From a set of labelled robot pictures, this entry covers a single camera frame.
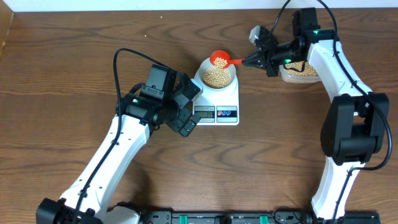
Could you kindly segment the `white digital kitchen scale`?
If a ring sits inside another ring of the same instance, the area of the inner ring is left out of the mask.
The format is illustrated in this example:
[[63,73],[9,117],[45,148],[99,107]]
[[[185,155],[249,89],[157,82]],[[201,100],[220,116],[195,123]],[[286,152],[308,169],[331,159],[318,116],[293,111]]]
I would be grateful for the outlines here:
[[239,124],[239,82],[236,76],[226,88],[207,87],[200,79],[199,69],[195,80],[202,85],[203,93],[193,102],[193,112],[201,116],[198,125],[202,126],[236,126]]

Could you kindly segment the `red plastic scoop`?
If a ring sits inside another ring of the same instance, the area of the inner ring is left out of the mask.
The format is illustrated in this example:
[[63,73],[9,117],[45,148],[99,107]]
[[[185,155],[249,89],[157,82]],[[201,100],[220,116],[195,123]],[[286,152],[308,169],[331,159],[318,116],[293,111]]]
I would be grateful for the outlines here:
[[244,58],[231,59],[230,55],[223,50],[216,50],[210,56],[210,63],[214,66],[228,68],[230,65],[241,65]]

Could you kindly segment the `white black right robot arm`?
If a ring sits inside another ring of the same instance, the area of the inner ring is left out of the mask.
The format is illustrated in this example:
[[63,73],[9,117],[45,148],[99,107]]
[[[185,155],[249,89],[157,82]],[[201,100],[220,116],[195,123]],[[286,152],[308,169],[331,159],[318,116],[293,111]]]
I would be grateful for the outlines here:
[[293,62],[307,62],[318,74],[331,101],[320,142],[326,157],[317,192],[302,223],[367,223],[366,214],[347,215],[345,203],[356,176],[368,171],[368,162],[383,144],[392,145],[387,121],[389,99],[374,93],[346,59],[337,27],[323,29],[315,8],[292,14],[293,40],[278,43],[273,31],[254,27],[249,40],[256,51],[243,65],[265,70],[274,77]]

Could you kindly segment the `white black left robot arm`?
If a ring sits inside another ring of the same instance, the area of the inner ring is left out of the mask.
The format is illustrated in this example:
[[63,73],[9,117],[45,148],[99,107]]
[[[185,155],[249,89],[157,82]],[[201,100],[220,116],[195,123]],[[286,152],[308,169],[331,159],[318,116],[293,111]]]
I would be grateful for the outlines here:
[[200,117],[186,105],[198,98],[203,87],[181,73],[132,87],[120,97],[109,131],[79,178],[57,201],[43,199],[36,211],[37,223],[139,223],[141,213],[110,200],[129,164],[161,124],[187,137]]

